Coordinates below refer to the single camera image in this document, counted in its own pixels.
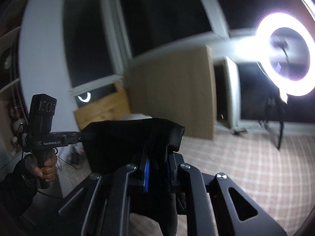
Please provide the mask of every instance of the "glowing white ring light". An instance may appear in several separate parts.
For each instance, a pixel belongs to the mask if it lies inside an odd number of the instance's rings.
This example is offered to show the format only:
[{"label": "glowing white ring light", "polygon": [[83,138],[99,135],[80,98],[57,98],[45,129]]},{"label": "glowing white ring light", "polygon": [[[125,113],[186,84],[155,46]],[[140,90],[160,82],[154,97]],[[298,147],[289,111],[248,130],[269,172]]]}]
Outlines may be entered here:
[{"label": "glowing white ring light", "polygon": [[78,96],[78,98],[79,98],[82,102],[87,103],[87,102],[89,102],[89,101],[91,100],[91,93],[90,93],[90,92],[87,92],[87,97],[86,97],[86,99],[83,99],[83,98],[81,98],[80,96]]},{"label": "glowing white ring light", "polygon": [[[271,66],[269,55],[272,52],[270,37],[279,28],[291,28],[298,32],[306,42],[310,53],[310,67],[308,73],[299,81],[291,81],[278,75]],[[289,95],[303,96],[315,87],[315,43],[308,30],[301,22],[284,13],[274,13],[266,16],[260,23],[256,37],[260,49],[260,62],[271,81]]]}]

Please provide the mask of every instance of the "black garment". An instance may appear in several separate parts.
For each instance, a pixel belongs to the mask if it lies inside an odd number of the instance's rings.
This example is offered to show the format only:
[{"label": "black garment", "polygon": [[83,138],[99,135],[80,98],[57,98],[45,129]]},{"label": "black garment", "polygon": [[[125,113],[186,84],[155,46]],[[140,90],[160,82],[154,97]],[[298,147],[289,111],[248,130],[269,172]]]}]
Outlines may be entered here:
[{"label": "black garment", "polygon": [[14,171],[7,174],[0,183],[0,234],[3,236],[28,235],[22,228],[19,217],[32,204],[37,188],[33,186],[34,176],[26,171],[24,164],[24,161],[19,161]]},{"label": "black garment", "polygon": [[169,192],[167,165],[167,156],[178,152],[184,131],[177,123],[158,118],[95,122],[83,129],[96,133],[96,139],[83,146],[92,172],[102,175],[134,162],[134,155],[141,157],[148,146],[149,192],[131,195],[130,212],[157,221],[164,236],[176,235],[177,214],[185,214],[183,194]]}]

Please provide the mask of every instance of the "metal screw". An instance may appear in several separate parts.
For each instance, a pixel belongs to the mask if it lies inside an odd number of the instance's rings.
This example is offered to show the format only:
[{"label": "metal screw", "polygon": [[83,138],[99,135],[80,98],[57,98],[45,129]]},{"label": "metal screw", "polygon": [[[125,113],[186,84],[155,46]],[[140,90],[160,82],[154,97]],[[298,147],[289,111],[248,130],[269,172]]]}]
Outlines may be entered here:
[{"label": "metal screw", "polygon": [[227,179],[227,175],[220,172],[217,174],[217,179],[221,179],[221,180]]},{"label": "metal screw", "polygon": [[180,167],[181,167],[182,169],[184,169],[184,170],[190,169],[190,165],[187,164],[187,163],[182,163],[182,164],[180,165]]},{"label": "metal screw", "polygon": [[96,180],[96,179],[99,179],[100,178],[100,174],[99,173],[92,173],[90,174],[90,179],[92,180]]},{"label": "metal screw", "polygon": [[132,163],[127,164],[127,167],[130,169],[133,169],[133,170],[135,170],[137,168],[137,166],[132,164]]}]

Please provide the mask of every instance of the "human hand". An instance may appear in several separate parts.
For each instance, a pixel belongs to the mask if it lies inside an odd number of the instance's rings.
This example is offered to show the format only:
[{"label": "human hand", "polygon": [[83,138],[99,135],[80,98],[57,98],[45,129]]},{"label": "human hand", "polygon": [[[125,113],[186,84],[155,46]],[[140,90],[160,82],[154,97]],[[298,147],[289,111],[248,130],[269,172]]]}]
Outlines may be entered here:
[{"label": "human hand", "polygon": [[56,180],[57,176],[57,156],[55,150],[51,149],[47,155],[47,160],[43,168],[39,168],[34,154],[29,154],[25,157],[25,168],[34,176],[45,179],[47,182]]}]

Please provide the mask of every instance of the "floor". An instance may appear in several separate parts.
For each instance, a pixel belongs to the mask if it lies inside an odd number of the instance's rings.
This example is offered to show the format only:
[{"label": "floor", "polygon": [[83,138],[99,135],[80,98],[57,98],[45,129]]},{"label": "floor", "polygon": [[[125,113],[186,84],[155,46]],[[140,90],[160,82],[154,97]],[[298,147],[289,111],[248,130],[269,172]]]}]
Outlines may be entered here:
[{"label": "floor", "polygon": [[[285,136],[280,152],[274,141],[218,131],[214,141],[183,137],[180,153],[204,173],[225,172],[291,236],[315,205],[315,136]],[[185,216],[178,217],[184,236]],[[155,221],[131,214],[130,235],[162,234]]]}]

